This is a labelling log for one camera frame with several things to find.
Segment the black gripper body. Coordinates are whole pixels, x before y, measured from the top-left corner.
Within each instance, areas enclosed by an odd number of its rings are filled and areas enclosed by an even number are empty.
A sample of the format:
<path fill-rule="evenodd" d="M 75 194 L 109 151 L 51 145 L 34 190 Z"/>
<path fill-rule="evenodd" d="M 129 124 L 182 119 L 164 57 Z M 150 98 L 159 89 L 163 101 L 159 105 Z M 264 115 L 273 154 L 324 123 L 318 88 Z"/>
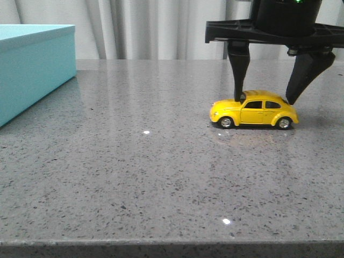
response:
<path fill-rule="evenodd" d="M 288 55 L 343 47 L 343 27 L 316 23 L 321 1 L 253 1 L 248 19 L 209 21 L 205 42 L 227 42 L 228 54 L 249 55 L 249 44 L 285 45 Z"/>

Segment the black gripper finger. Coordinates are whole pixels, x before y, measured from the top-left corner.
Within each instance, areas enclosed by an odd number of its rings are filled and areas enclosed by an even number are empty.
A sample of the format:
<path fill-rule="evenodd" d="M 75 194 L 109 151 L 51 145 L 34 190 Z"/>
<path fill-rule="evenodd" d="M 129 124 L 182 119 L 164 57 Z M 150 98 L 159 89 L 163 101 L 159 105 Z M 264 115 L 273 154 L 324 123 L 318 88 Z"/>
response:
<path fill-rule="evenodd" d="M 234 100 L 239 102 L 250 62 L 249 42 L 230 40 L 227 51 L 234 76 Z"/>
<path fill-rule="evenodd" d="M 314 52 L 296 56 L 295 65 L 286 89 L 286 98 L 293 105 L 307 86 L 323 71 L 329 68 L 335 59 L 330 52 Z"/>

